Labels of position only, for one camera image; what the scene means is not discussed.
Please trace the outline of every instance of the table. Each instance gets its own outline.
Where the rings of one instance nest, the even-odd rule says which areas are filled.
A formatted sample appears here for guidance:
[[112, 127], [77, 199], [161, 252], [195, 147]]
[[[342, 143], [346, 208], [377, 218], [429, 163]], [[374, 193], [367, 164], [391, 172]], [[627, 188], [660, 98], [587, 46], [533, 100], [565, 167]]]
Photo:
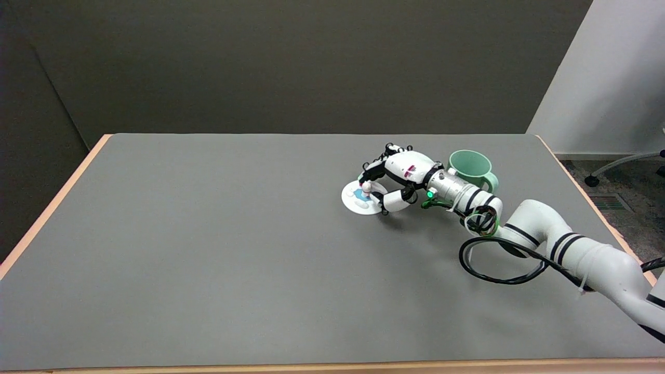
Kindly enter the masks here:
[[[534, 359], [664, 355], [614, 304], [578, 298], [557, 272], [521, 286], [466, 274], [457, 256], [468, 233], [443, 210], [346, 210], [342, 187], [387, 142], [443, 161], [478, 150], [501, 182], [503, 221], [533, 198], [577, 232], [630, 251], [536, 136], [105, 136], [2, 265], [0, 370], [399, 371], [371, 363], [436, 361], [401, 365], [497, 372], [473, 363], [526, 359], [482, 362], [533, 370], [594, 362]], [[533, 266], [496, 248], [478, 253], [479, 268]]]

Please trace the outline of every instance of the white plate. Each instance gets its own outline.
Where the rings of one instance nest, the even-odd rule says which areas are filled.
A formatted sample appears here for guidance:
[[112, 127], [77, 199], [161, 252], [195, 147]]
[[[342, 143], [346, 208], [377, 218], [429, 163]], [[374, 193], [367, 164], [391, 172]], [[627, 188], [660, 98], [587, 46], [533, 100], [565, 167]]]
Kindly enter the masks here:
[[[388, 191], [378, 182], [372, 182], [372, 191], [387, 194]], [[369, 196], [362, 193], [360, 184], [357, 180], [349, 183], [342, 190], [342, 202], [351, 212], [362, 214], [363, 216], [370, 216], [372, 214], [381, 213], [381, 208], [376, 205]]]

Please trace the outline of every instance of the wooden table edge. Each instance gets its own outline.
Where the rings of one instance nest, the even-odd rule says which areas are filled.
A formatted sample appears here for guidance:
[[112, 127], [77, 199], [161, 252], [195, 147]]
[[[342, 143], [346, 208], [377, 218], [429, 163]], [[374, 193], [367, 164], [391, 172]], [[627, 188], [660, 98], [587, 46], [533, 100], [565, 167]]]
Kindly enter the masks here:
[[111, 134], [105, 134], [102, 136], [102, 138], [99, 139], [97, 144], [94, 145], [94, 147], [90, 150], [88, 155], [83, 159], [83, 162], [81, 162], [80, 165], [78, 165], [78, 168], [74, 171], [74, 174], [69, 177], [67, 182], [65, 182], [65, 185], [58, 191], [58, 193], [55, 195], [53, 200], [49, 203], [49, 205], [44, 209], [42, 214], [37, 218], [35, 223], [30, 227], [28, 232], [25, 233], [25, 235], [21, 238], [19, 243], [14, 247], [14, 249], [9, 252], [9, 255], [5, 259], [5, 261], [0, 264], [0, 280], [2, 280], [5, 275], [7, 275], [7, 272], [9, 269], [14, 265], [14, 263], [21, 257], [21, 254], [23, 254], [23, 251], [25, 251], [25, 248], [27, 248], [30, 245], [30, 242], [33, 241], [37, 233], [39, 233], [39, 230], [46, 224], [46, 221], [49, 220], [51, 217], [51, 214], [58, 208], [58, 205], [64, 200], [65, 196], [69, 193], [69, 191], [72, 189], [72, 187], [76, 184], [76, 181], [80, 178], [81, 174], [88, 168], [88, 165], [92, 162], [92, 160], [97, 156], [99, 151], [102, 149], [104, 144], [110, 139], [112, 135]]
[[[0, 280], [7, 274], [11, 266], [18, 260], [32, 242], [39, 230], [46, 224], [58, 205], [64, 200], [76, 181], [88, 165], [97, 156], [112, 134], [105, 134], [95, 144], [94, 148], [81, 162], [58, 194], [51, 200], [37, 221], [30, 227], [21, 241], [14, 247], [7, 259], [0, 264]], [[626, 253], [634, 257], [638, 262], [641, 260], [624, 240], [623, 236], [616, 231], [601, 214], [600, 210], [593, 204], [587, 193], [577, 184], [573, 176], [559, 162], [547, 143], [538, 135], [535, 135], [545, 146], [552, 157], [557, 161], [564, 173], [585, 197], [591, 208], [596, 212], [600, 220], [607, 226], [617, 242]], [[649, 282], [653, 285], [656, 278], [651, 272], [645, 273]], [[334, 371], [337, 373], [381, 373], [381, 374], [509, 374], [509, 373], [567, 373], [588, 372], [600, 373], [605, 371], [663, 371], [665, 372], [665, 358], [644, 357], [627, 359], [528, 359], [528, 360], [473, 360], [473, 361], [409, 361], [390, 363], [353, 363], [353, 364], [298, 364], [298, 365], [235, 365], [235, 366], [173, 366], [173, 367], [113, 367], [113, 368], [91, 368], [91, 369], [49, 369], [49, 370], [21, 370], [0, 371], [1, 374], [18, 373], [41, 373], [41, 374], [233, 374], [233, 373], [280, 373], [280, 374], [313, 374]]]
[[52, 369], [34, 371], [2, 371], [2, 374], [510, 374], [510, 373], [602, 373], [602, 372], [665, 372], [665, 358], [632, 359], [531, 359], [476, 361], [409, 361], [389, 363], [298, 364], [298, 365], [235, 365], [235, 366], [172, 366], [116, 367], [94, 369]]

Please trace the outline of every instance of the blue object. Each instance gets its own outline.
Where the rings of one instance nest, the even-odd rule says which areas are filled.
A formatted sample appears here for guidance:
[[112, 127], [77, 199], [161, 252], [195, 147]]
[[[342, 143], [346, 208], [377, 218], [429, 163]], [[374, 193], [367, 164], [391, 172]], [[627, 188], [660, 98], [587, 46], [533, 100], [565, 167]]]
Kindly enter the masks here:
[[370, 198], [369, 198], [369, 197], [367, 197], [367, 196], [363, 196], [363, 195], [362, 195], [362, 190], [361, 190], [360, 188], [357, 189], [357, 190], [355, 190], [355, 191], [353, 192], [353, 194], [356, 195], [356, 197], [357, 197], [359, 200], [362, 200], [362, 201], [370, 201]]

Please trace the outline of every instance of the baseboard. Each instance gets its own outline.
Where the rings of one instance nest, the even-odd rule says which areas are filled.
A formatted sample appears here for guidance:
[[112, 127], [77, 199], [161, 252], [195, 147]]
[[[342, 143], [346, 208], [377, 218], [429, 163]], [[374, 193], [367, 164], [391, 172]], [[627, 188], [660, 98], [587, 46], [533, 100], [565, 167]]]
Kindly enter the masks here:
[[634, 153], [554, 153], [559, 160], [616, 161]]

